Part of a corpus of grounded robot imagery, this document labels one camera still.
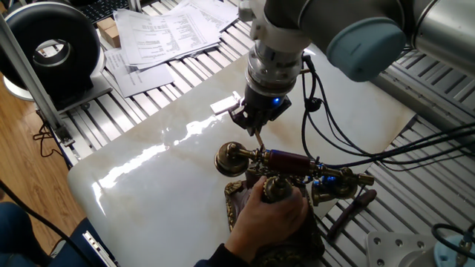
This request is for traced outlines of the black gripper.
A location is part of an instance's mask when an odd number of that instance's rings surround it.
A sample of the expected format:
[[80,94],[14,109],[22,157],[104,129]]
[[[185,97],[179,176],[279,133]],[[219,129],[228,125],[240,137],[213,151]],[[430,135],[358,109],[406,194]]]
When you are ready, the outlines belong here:
[[229,115],[235,124],[246,130],[250,136],[254,136],[261,132],[267,122],[275,121],[291,105],[288,96],[264,96],[247,85],[244,108],[229,111]]

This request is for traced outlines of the person's bare hand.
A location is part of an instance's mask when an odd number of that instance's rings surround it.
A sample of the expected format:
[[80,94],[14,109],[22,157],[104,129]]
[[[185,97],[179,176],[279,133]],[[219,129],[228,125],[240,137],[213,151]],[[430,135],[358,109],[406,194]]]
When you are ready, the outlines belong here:
[[252,187],[248,201],[224,246],[231,253],[250,263],[259,248],[284,241],[296,232],[308,212],[308,202],[298,188],[290,196],[274,203],[262,201],[266,177]]

